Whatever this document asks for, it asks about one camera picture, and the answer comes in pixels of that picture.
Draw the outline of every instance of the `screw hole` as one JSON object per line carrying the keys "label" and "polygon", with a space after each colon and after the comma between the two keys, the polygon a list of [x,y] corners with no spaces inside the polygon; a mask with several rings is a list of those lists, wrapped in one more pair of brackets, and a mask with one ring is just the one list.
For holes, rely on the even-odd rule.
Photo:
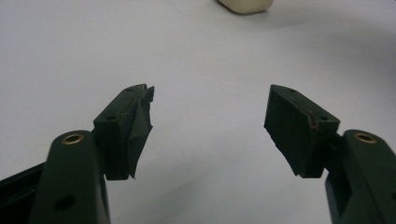
{"label": "screw hole", "polygon": [[116,119],[117,117],[116,116],[108,116],[106,119],[107,120],[113,120],[113,119]]}
{"label": "screw hole", "polygon": [[64,212],[71,208],[76,203],[76,197],[72,195],[67,195],[58,200],[54,205],[53,209],[58,212]]}
{"label": "screw hole", "polygon": [[62,143],[65,145],[73,145],[75,143],[81,142],[81,140],[84,138],[84,135],[80,133],[73,133],[70,135],[67,135],[63,140]]}
{"label": "screw hole", "polygon": [[366,133],[355,133],[355,137],[365,143],[370,143],[370,144],[376,143],[375,138],[373,138],[371,135]]}

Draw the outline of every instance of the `white surface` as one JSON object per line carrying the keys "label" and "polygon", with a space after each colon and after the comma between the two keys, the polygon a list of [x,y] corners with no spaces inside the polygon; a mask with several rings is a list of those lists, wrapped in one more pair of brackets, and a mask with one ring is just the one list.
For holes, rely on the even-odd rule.
{"label": "white surface", "polygon": [[262,127],[270,84],[396,148],[396,2],[0,1],[0,178],[91,130],[123,89],[156,87],[137,179],[107,182],[121,223],[331,223]]}

